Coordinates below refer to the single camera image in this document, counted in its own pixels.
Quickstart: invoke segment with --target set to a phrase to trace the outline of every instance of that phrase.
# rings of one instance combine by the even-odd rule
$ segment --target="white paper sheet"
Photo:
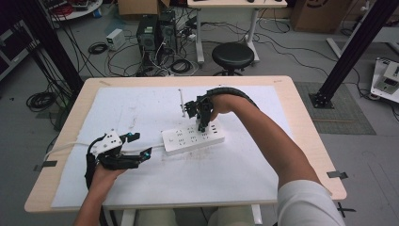
[[[162,143],[161,131],[195,123],[182,117],[184,101],[196,100],[214,87],[102,88],[99,89],[78,136],[90,143],[111,129],[122,135],[140,133],[123,150],[144,150]],[[279,98],[273,87],[236,87],[289,136]],[[232,113],[219,115],[225,142],[188,153],[167,156],[164,148],[152,150],[152,158],[138,169],[123,173],[104,205],[197,205],[204,203],[254,203],[277,199],[278,177],[265,161],[242,123]],[[52,207],[79,207],[87,195],[87,146],[75,145],[62,173]]]

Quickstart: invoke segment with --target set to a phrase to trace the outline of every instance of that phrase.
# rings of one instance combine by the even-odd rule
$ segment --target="forearm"
[[[88,193],[73,225],[97,226],[99,224],[102,205],[103,199],[90,196]]]
[[[279,187],[300,179],[320,183],[305,154],[274,121],[244,98],[233,97],[230,105],[279,176]]]

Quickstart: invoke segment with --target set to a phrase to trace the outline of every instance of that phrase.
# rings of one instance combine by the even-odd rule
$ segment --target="white power strip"
[[[215,120],[209,122],[205,132],[198,131],[198,125],[193,124],[184,128],[162,131],[167,155],[184,153],[224,141],[224,133],[220,123]]]

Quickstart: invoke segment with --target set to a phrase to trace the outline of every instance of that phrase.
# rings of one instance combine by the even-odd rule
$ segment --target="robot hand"
[[[187,112],[190,119],[197,115],[197,119],[199,119],[199,131],[202,133],[205,132],[205,128],[208,126],[211,119],[211,112],[214,109],[211,97],[219,94],[241,96],[256,106],[256,104],[239,89],[225,87],[207,90],[205,95],[197,96],[197,101],[191,101],[184,104],[184,111]]]

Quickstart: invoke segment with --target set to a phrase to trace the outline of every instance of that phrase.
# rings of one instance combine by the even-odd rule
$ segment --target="stool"
[[[214,76],[219,74],[242,75],[235,70],[243,71],[245,67],[252,63],[254,57],[253,51],[244,44],[237,42],[220,44],[212,52],[212,58],[224,70],[215,73]]]

